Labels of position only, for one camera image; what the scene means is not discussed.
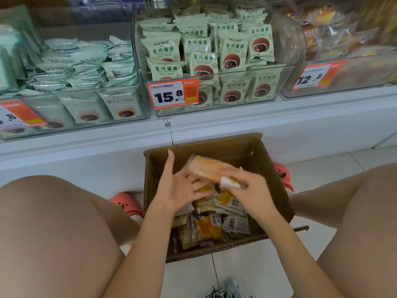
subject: thigh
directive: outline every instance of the thigh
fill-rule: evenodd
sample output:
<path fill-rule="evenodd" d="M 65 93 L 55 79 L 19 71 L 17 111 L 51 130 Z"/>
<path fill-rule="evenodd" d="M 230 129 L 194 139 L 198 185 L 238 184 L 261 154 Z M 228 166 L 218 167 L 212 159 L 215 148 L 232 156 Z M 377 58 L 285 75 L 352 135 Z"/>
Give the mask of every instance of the thigh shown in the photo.
<path fill-rule="evenodd" d="M 124 260 L 82 190 L 50 176 L 0 189 L 0 292 L 13 298 L 99 298 Z"/>
<path fill-rule="evenodd" d="M 350 200 L 318 259 L 347 298 L 397 293 L 397 165 L 379 168 Z"/>

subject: price tag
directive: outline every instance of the price tag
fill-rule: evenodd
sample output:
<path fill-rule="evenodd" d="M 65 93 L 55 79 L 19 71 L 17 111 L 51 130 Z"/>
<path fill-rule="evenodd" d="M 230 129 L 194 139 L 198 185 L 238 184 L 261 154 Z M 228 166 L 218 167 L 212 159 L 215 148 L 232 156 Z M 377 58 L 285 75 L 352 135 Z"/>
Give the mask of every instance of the price tag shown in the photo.
<path fill-rule="evenodd" d="M 153 107 L 158 109 L 193 105 L 199 102 L 199 79 L 148 84 Z"/>
<path fill-rule="evenodd" d="M 0 130 L 45 125 L 36 113 L 19 99 L 0 101 Z"/>
<path fill-rule="evenodd" d="M 334 63 L 306 66 L 293 90 L 327 86 L 344 63 L 345 61 L 337 61 Z"/>

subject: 12.8 price label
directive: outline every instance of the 12.8 price label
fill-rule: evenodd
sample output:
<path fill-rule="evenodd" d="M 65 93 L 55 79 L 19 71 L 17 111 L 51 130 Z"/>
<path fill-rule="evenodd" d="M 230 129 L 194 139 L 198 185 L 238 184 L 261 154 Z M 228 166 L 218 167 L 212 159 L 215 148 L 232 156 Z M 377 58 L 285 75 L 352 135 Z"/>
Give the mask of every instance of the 12.8 price label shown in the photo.
<path fill-rule="evenodd" d="M 156 110 L 193 105 L 199 102 L 197 78 L 148 84 L 148 89 Z"/>
<path fill-rule="evenodd" d="M 45 125 L 36 113 L 19 99 L 0 102 L 0 130 Z"/>
<path fill-rule="evenodd" d="M 295 83 L 293 90 L 327 86 L 344 63 L 345 61 L 337 61 L 307 66 Z"/>

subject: clear plastic bin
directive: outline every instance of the clear plastic bin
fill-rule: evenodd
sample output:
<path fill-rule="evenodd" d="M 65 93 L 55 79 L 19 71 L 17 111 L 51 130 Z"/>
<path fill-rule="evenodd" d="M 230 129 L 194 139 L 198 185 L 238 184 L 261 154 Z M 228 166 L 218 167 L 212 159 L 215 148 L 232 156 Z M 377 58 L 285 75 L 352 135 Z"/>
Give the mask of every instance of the clear plastic bin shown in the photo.
<path fill-rule="evenodd" d="M 229 5 L 230 0 L 202 0 L 205 4 L 225 4 Z M 219 77 L 219 86 L 208 88 L 208 86 L 200 85 L 199 88 L 199 103 L 196 105 L 188 105 L 184 107 L 162 108 L 155 110 L 157 116 L 164 116 L 168 114 L 191 113 L 195 111 L 211 110 L 216 108 L 224 108 L 228 106 L 245 105 L 254 102 L 265 102 L 275 100 L 286 79 L 294 66 L 299 61 L 304 61 L 305 57 L 305 40 L 301 28 L 293 20 L 288 19 L 275 11 L 275 9 L 264 2 L 263 0 L 247 0 L 255 8 L 266 7 L 268 16 L 265 20 L 272 27 L 275 63 L 269 64 L 265 68 L 255 70 L 245 70 L 238 72 L 220 72 L 219 74 L 209 74 L 205 77 L 215 75 Z M 154 4 L 155 8 L 169 8 L 168 3 L 158 2 Z M 136 59 L 138 69 L 142 74 L 147 94 L 150 99 L 148 85 L 158 84 L 159 81 L 152 81 L 151 74 L 147 66 L 145 57 L 148 56 L 145 47 L 142 45 L 141 39 L 144 37 L 142 29 L 138 25 L 138 15 L 140 10 L 135 10 L 135 26 L 134 26 L 134 49 L 136 50 Z M 248 89 L 246 90 L 245 98 L 240 96 L 232 96 L 224 94 L 223 89 L 227 81 L 222 81 L 222 78 L 244 77 L 250 78 Z M 173 80 L 189 80 L 195 78 L 189 73 L 184 73 L 182 78 Z"/>
<path fill-rule="evenodd" d="M 321 87 L 294 89 L 305 67 L 344 61 L 330 82 Z M 281 93 L 286 98 L 319 95 L 331 92 L 385 85 L 397 72 L 397 52 L 359 58 L 338 58 L 326 61 L 308 61 L 295 67 L 285 82 Z"/>
<path fill-rule="evenodd" d="M 113 10 L 124 14 L 122 17 L 112 16 Z M 30 16 L 42 39 L 109 40 L 109 35 L 113 35 L 122 40 L 131 40 L 132 8 L 120 9 L 119 6 L 116 8 L 107 5 L 32 9 Z M 115 22 L 101 24 L 102 20 Z M 27 106 L 29 108 L 27 113 L 30 117 L 35 117 L 35 122 L 32 123 L 32 127 L 14 127 L 6 130 L 2 130 L 0 124 L 0 142 L 32 135 L 146 119 L 148 100 L 142 96 L 141 91 L 142 82 L 138 82 L 136 85 L 90 90 L 53 93 L 34 91 L 32 96 L 1 95 L 0 105 L 6 106 L 8 110 L 11 109 L 10 105 L 19 105 L 20 110 Z"/>

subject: chocolate ball image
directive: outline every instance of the chocolate ball image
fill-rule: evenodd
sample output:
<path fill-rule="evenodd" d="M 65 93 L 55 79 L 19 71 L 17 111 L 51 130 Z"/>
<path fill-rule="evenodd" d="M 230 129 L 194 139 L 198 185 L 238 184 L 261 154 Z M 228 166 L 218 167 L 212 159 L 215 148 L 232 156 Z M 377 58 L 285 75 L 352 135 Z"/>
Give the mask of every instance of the chocolate ball image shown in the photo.
<path fill-rule="evenodd" d="M 207 65 L 198 65 L 194 70 L 195 75 L 197 75 L 200 80 L 208 81 L 214 78 L 214 70 L 210 66 Z"/>
<path fill-rule="evenodd" d="M 266 38 L 257 38 L 253 43 L 252 43 L 252 49 L 255 52 L 265 52 L 268 50 L 270 47 L 270 42 Z"/>
<path fill-rule="evenodd" d="M 267 94 L 270 93 L 270 90 L 271 90 L 271 86 L 267 83 L 263 83 L 256 87 L 254 91 L 254 95 L 256 97 L 266 96 Z"/>
<path fill-rule="evenodd" d="M 208 99 L 207 93 L 203 91 L 199 91 L 198 93 L 198 106 L 202 105 L 204 102 L 206 102 Z"/>
<path fill-rule="evenodd" d="M 82 115 L 80 118 L 85 121 L 95 121 L 99 119 L 97 115 L 93 114 Z"/>
<path fill-rule="evenodd" d="M 50 122 L 47 122 L 47 127 L 51 128 L 51 129 L 60 129 L 60 128 L 64 127 L 64 125 L 60 122 L 50 121 Z"/>
<path fill-rule="evenodd" d="M 130 110 L 120 111 L 119 112 L 119 116 L 120 117 L 132 117 L 134 115 L 135 115 L 135 113 L 133 111 L 130 111 Z"/>
<path fill-rule="evenodd" d="M 229 91 L 224 96 L 224 101 L 226 102 L 234 102 L 241 98 L 241 93 L 237 90 Z"/>
<path fill-rule="evenodd" d="M 20 134 L 20 133 L 23 133 L 24 131 L 25 131 L 25 129 L 21 128 L 21 129 L 8 130 L 6 132 L 11 133 L 11 134 Z"/>
<path fill-rule="evenodd" d="M 240 65 L 240 57 L 237 54 L 228 54 L 224 59 L 225 69 L 238 67 Z"/>

